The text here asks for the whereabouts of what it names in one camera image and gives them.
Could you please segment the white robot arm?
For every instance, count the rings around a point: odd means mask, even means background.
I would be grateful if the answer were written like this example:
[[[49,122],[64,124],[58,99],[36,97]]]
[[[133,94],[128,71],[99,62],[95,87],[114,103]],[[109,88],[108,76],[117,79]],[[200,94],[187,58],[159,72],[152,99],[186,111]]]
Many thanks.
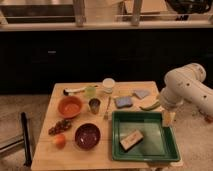
[[[170,70],[158,95],[160,105],[170,112],[187,100],[201,110],[207,123],[213,123],[213,89],[203,84],[205,78],[205,68],[198,63]]]

